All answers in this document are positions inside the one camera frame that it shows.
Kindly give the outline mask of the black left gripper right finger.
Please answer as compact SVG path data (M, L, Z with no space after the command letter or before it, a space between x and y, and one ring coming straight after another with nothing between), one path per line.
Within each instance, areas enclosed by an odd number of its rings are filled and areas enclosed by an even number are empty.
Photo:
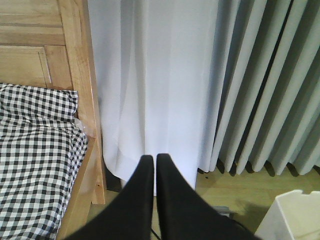
M171 156L156 157L157 211L163 240L256 240L239 222L221 215L187 183Z

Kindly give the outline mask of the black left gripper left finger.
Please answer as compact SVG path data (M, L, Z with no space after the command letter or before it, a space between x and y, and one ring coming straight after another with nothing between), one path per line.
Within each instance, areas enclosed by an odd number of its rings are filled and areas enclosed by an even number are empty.
M153 215L154 160L142 155L112 202L67 240L149 240Z

